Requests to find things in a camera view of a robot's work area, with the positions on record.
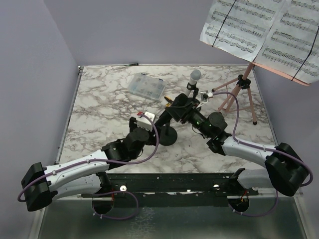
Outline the white microphone silver grille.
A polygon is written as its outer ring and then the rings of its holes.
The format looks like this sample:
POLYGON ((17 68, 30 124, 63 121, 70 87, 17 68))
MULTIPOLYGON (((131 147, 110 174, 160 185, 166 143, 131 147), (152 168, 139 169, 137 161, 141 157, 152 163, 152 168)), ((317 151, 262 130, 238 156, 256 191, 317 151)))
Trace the white microphone silver grille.
POLYGON ((190 78, 188 80, 188 83, 186 85, 186 89, 184 91, 184 94, 189 96, 190 92, 196 89, 196 84, 198 80, 201 77, 201 72, 197 69, 193 70, 190 74, 190 78))

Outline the black stand holding white microphone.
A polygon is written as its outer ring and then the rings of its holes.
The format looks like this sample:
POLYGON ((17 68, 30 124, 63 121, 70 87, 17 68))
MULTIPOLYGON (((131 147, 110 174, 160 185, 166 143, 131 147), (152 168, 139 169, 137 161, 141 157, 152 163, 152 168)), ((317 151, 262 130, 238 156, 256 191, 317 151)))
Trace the black stand holding white microphone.
POLYGON ((199 88, 196 86, 196 84, 191 85, 190 83, 187 83, 186 90, 184 91, 187 96, 187 105, 193 102, 196 106, 199 106, 200 101, 196 98, 198 92, 199 88))

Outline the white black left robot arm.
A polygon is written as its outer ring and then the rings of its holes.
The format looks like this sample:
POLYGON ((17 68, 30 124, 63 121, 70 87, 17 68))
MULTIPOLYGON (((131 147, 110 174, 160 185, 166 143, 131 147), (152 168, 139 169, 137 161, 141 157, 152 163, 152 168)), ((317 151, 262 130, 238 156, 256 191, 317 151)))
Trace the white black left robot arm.
POLYGON ((132 127, 124 139, 110 142, 85 157, 51 166, 32 164, 21 181, 17 200, 33 212, 67 196, 106 196, 110 191, 110 184, 103 177, 106 171, 141 164, 155 155, 160 143, 155 118, 150 112, 140 112, 137 118, 131 118, 132 127))

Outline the black round microphone stand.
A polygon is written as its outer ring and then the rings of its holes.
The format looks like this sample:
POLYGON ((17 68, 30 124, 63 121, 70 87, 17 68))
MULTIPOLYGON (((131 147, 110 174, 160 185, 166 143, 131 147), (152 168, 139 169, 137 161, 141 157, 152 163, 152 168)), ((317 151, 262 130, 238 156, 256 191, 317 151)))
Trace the black round microphone stand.
POLYGON ((160 127, 159 143, 163 146, 171 146, 177 140, 176 130, 170 126, 170 122, 160 127))

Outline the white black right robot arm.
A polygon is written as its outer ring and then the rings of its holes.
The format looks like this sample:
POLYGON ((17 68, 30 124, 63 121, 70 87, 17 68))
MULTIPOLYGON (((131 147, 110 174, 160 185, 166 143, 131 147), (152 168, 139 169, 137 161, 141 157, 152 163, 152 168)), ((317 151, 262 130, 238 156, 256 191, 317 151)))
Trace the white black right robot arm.
POLYGON ((229 189, 240 195, 246 189, 274 188, 286 196, 293 196, 300 187, 312 183, 313 173, 287 143, 262 145, 239 139, 225 131, 227 123, 220 112, 205 117, 198 110, 201 105, 180 94, 166 107, 165 112, 176 122, 189 123, 208 139, 209 149, 220 155, 234 156, 253 162, 261 169, 240 169, 229 189))

